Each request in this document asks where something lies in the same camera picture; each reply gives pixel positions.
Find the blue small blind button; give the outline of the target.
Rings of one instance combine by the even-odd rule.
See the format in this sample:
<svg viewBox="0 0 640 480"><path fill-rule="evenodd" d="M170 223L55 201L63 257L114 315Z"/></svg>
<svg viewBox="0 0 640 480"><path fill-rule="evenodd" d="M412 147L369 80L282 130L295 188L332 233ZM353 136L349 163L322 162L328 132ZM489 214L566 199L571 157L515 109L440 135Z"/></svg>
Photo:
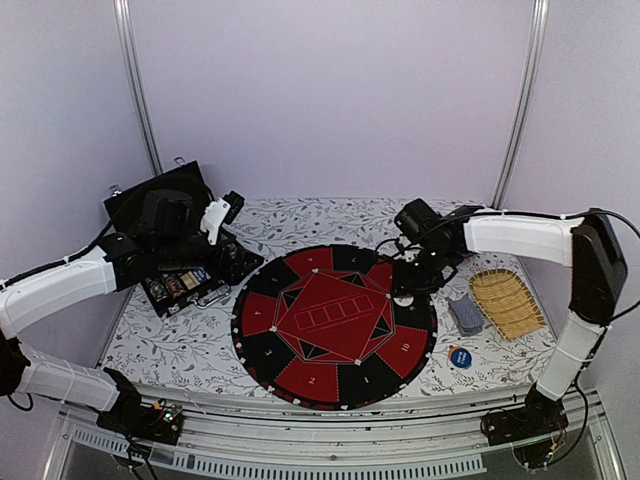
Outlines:
<svg viewBox="0 0 640 480"><path fill-rule="evenodd" d="M472 355L469 350L460 346L451 346L448 351L451 364L459 369L469 369L472 366Z"/></svg>

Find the white dealer button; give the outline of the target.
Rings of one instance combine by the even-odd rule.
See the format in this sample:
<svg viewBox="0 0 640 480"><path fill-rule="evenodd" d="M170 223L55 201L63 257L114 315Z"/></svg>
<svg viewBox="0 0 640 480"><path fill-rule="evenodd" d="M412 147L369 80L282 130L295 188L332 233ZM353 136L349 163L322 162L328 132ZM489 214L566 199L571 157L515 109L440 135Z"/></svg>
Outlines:
<svg viewBox="0 0 640 480"><path fill-rule="evenodd" d="M395 302L396 305L402 307L402 308L408 308L410 307L413 302L414 302L414 297L410 294L408 295L399 295L399 296L394 296L393 297L393 301Z"/></svg>

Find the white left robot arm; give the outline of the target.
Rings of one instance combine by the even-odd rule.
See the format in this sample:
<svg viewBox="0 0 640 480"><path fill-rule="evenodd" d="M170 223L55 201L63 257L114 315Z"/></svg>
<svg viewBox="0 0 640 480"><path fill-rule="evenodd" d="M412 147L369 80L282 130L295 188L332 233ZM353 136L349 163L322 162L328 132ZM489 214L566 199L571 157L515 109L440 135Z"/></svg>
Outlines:
<svg viewBox="0 0 640 480"><path fill-rule="evenodd" d="M244 203L235 191L215 196L199 173L180 167L106 200L108 223L86 247L2 281L2 395L85 405L141 433L149 415L122 373L45 354L19 335L72 305L164 274L200 269L217 285L238 284L248 273L246 251L225 228Z"/></svg>

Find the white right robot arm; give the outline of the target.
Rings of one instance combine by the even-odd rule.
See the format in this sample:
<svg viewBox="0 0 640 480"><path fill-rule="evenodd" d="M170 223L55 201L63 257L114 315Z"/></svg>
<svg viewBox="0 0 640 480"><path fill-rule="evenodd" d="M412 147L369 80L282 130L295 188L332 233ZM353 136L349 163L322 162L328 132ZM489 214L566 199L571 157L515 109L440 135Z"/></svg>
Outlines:
<svg viewBox="0 0 640 480"><path fill-rule="evenodd" d="M594 359L613 322L638 309L620 308L629 266L617 223L638 228L622 214L590 208L568 214L461 205L441 214L424 200L405 204L394 225L406 242L392 256L401 269L402 296L436 291L444 272L464 258L504 254L520 259L556 336L556 346L532 384L517 427L537 436L552 424L568 389Z"/></svg>

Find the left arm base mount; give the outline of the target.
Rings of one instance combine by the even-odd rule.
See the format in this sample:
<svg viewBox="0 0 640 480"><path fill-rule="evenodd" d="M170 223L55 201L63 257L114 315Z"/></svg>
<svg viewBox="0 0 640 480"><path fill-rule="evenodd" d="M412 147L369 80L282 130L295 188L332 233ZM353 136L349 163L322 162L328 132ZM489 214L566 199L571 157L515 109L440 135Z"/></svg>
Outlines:
<svg viewBox="0 0 640 480"><path fill-rule="evenodd" d="M164 398L152 405L137 397L119 398L109 411L98 414L96 424L130 439L176 446L184 423L183 406Z"/></svg>

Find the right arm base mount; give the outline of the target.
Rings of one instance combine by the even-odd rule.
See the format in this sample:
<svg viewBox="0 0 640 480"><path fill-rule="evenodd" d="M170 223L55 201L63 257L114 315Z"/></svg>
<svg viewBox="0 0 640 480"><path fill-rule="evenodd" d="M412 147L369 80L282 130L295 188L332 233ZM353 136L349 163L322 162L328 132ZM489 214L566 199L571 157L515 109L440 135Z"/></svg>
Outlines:
<svg viewBox="0 0 640 480"><path fill-rule="evenodd" d="M546 468L555 457L569 422L561 401L534 402L511 410L494 409L480 421L490 446L521 443L512 448L517 463L527 470Z"/></svg>

